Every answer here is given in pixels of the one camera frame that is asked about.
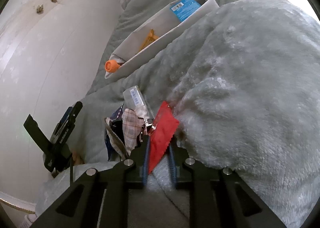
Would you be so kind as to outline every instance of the barcode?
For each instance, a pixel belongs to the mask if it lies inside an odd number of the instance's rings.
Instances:
[[[140,104],[140,99],[138,98],[138,95],[134,89],[130,89],[130,94],[132,96],[134,105],[137,106],[138,104]]]
[[[177,10],[179,7],[182,7],[182,6],[183,6],[183,3],[180,2],[180,3],[178,3],[177,5],[175,5],[174,7],[172,7],[171,10],[172,10],[172,11],[175,11],[175,10]]]

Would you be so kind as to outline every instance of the gray fleece blanket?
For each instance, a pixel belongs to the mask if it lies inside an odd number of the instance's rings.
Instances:
[[[320,26],[286,0],[216,0],[207,14],[129,77],[104,79],[104,62],[174,0],[126,0],[69,138],[88,164],[107,162],[103,118],[138,85],[155,115],[166,100],[180,146],[205,165],[230,167],[287,227],[300,227],[320,196]],[[187,227],[188,193],[172,189],[164,157],[147,187],[131,191],[129,227]],[[67,187],[68,170],[40,193],[41,214]]]

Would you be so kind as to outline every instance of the red packet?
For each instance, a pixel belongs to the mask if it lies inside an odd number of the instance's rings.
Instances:
[[[155,129],[150,134],[149,174],[160,162],[178,125],[179,121],[173,117],[168,103],[163,101],[153,121]]]

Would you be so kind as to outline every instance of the orange bottle cap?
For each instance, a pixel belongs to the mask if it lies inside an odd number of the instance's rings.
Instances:
[[[114,73],[118,70],[118,68],[120,68],[120,65],[117,63],[116,60],[111,59],[105,63],[104,68],[106,72]]]

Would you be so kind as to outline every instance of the white wall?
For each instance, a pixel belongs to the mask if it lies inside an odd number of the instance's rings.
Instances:
[[[0,14],[0,192],[36,202],[50,174],[23,123],[31,114],[50,138],[90,88],[119,11],[118,0],[9,0]]]

